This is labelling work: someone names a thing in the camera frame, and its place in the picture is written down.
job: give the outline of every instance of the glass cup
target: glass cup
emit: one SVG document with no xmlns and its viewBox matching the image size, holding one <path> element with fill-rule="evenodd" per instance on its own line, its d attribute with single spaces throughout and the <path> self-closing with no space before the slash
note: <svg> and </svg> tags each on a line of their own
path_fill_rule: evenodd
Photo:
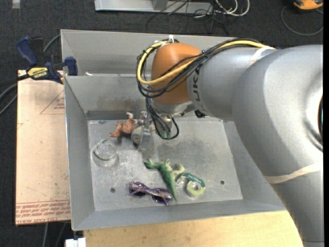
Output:
<svg viewBox="0 0 329 247">
<path fill-rule="evenodd" d="M 102 167 L 111 167 L 118 159 L 117 148 L 109 139 L 98 142 L 93 147 L 91 154 L 93 161 Z"/>
</svg>

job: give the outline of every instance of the gray carpet floor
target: gray carpet floor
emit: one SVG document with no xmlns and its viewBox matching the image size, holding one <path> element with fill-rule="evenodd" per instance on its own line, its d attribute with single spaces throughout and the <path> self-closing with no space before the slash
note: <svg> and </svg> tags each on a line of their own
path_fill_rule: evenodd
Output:
<svg viewBox="0 0 329 247">
<path fill-rule="evenodd" d="M 0 74 L 2 81 L 6 81 L 14 79 L 18 69 L 27 68 L 15 48 L 20 38 L 42 36 L 48 42 L 61 29 L 244 37 L 280 48 L 322 44 L 323 31 L 314 36 L 300 36 L 283 25 L 281 10 L 286 5 L 286 0 L 250 0 L 250 11 L 245 16 L 218 16 L 218 21 L 225 21 L 224 28 L 217 22 L 211 26 L 208 17 L 196 20 L 182 14 L 95 12 L 94 0 L 21 0 L 20 9 L 12 8 L 12 0 L 0 0 Z M 287 24 L 301 33 L 314 32 L 323 25 L 323 15 L 317 12 L 299 13 L 288 6 L 284 16 Z M 54 42 L 47 53 L 55 63 L 60 62 L 60 42 Z M 5 87 L 0 87 L 0 93 L 4 90 Z M 15 94 L 12 91 L 6 100 Z M 0 115 L 0 246 L 42 246 L 44 224 L 14 225 L 16 104 Z M 49 225 L 46 246 L 55 245 L 62 226 L 62 223 Z M 62 239 L 73 236 L 68 224 Z"/>
</svg>

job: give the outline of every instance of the green toy dinosaur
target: green toy dinosaur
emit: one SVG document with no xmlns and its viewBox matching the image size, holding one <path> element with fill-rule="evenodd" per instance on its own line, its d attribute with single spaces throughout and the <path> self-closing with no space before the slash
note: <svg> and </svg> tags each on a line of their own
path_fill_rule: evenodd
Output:
<svg viewBox="0 0 329 247">
<path fill-rule="evenodd" d="M 145 161 L 144 164 L 148 169 L 156 168 L 160 171 L 164 181 L 169 186 L 169 188 L 171 190 L 171 193 L 173 194 L 174 199 L 177 200 L 175 182 L 176 182 L 176 179 L 181 174 L 184 173 L 185 168 L 181 164 L 179 164 L 178 169 L 173 170 L 172 167 L 170 166 L 169 160 L 166 160 L 166 162 L 164 162 L 164 163 L 163 162 L 152 163 L 151 159 L 149 159 L 149 160 Z"/>
</svg>

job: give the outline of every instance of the purple sunglasses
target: purple sunglasses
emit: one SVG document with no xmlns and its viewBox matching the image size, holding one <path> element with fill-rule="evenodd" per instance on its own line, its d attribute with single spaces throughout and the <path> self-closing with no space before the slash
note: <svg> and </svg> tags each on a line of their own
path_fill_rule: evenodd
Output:
<svg viewBox="0 0 329 247">
<path fill-rule="evenodd" d="M 129 196 L 141 198 L 146 194 L 150 194 L 154 201 L 169 205 L 169 201 L 173 199 L 173 195 L 165 188 L 148 188 L 143 183 L 134 181 L 129 183 Z"/>
</svg>

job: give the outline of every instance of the cardboard sheet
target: cardboard sheet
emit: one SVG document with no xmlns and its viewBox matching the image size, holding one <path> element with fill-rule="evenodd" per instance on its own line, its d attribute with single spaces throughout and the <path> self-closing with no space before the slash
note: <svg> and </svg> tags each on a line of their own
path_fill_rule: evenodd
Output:
<svg viewBox="0 0 329 247">
<path fill-rule="evenodd" d="M 64 86 L 25 79 L 17 87 L 15 223 L 69 219 Z"/>
</svg>

